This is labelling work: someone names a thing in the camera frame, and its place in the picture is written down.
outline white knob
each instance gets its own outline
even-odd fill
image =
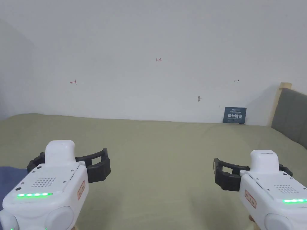
[[[264,219],[267,230],[293,230],[293,226],[287,217],[277,214],[267,214]]]
[[[19,230],[19,225],[16,217],[5,210],[0,211],[0,223],[3,230]]]
[[[68,206],[50,212],[45,221],[47,230],[67,230],[74,220],[74,212]]]

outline blue fabric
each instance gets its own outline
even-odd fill
[[[28,174],[26,169],[13,167],[0,167],[0,211],[3,209],[2,201],[5,196]]]

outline green led light strip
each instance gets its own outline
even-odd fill
[[[53,193],[25,193],[25,194],[18,194],[18,197],[45,197],[51,196]]]
[[[307,199],[282,200],[284,203],[307,203]]]

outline green bedsheet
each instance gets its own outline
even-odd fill
[[[108,148],[111,174],[90,184],[80,230],[246,229],[238,193],[214,183],[213,159],[250,164],[271,149],[307,185],[307,150],[269,127],[22,114],[0,121],[0,166],[25,168],[51,140],[76,156]]]

